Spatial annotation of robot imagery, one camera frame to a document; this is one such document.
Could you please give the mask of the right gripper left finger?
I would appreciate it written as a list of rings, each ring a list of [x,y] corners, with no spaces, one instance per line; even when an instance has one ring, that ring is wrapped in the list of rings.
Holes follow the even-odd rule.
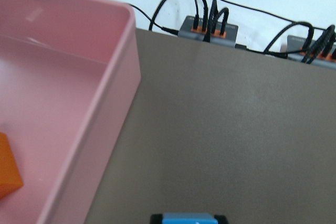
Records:
[[[163,215],[162,214],[152,214],[150,216],[150,224],[162,224]]]

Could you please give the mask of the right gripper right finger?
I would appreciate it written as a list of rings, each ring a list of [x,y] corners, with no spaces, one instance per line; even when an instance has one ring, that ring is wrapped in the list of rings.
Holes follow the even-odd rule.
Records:
[[[228,219],[225,215],[214,215],[214,218],[217,220],[218,224],[228,224]]]

